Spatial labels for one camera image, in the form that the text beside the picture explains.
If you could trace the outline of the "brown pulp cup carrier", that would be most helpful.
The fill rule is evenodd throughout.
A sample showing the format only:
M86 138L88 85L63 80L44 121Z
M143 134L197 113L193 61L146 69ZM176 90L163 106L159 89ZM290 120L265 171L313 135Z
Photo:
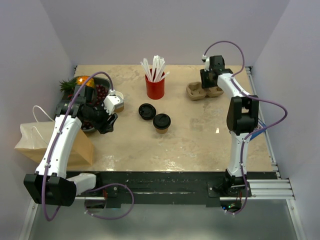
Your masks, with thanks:
M191 82L186 86L186 94L192 101L202 100L204 98L216 98L221 96L224 91L218 87L202 88L202 83Z

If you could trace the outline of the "brown paper takeout bag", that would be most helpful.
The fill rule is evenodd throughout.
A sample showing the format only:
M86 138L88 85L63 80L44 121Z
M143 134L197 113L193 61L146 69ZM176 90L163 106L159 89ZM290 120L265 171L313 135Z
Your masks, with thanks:
M29 159L40 163L50 142L54 120L22 123L20 125L21 139L14 147ZM68 159L67 169L72 170L78 167L89 167L94 161L94 145L87 135L79 130L74 140L72 150Z

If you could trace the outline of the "white paper coffee cup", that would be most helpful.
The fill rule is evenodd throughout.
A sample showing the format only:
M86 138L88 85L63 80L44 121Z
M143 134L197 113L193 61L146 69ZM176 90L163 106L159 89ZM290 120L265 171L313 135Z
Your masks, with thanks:
M159 134L165 134L169 129L169 126L165 126L165 127L154 126L154 127L156 132Z

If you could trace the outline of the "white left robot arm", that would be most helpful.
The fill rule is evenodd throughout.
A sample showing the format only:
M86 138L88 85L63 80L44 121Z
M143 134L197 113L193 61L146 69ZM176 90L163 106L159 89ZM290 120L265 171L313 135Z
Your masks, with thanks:
M75 87L72 100L61 101L56 108L55 125L46 152L33 174L26 174L23 184L37 204L69 207L84 192L99 196L104 184L93 173L67 178L67 165L82 122L90 122L100 134L114 130L116 109L124 105L122 97L110 90L98 105L92 103L94 89Z

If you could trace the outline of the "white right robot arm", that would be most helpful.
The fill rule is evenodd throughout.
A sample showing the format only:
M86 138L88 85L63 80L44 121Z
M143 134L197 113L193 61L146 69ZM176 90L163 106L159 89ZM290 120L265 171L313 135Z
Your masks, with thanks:
M247 154L250 134L258 126L259 101L250 95L235 79L231 69L225 67L221 55L202 56L204 68L200 70L201 86L219 88L230 99L226 125L231 134L231 153L225 177L214 190L233 197L246 189Z

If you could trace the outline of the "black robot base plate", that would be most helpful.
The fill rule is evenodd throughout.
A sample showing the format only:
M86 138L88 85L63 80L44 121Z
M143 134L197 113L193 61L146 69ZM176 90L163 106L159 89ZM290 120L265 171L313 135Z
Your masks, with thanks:
M122 204L144 205L204 205L221 206L220 197L236 197L236 192L215 192L214 187L225 177L222 171L96 171L94 192L81 197L103 197L106 188L107 208L120 208Z

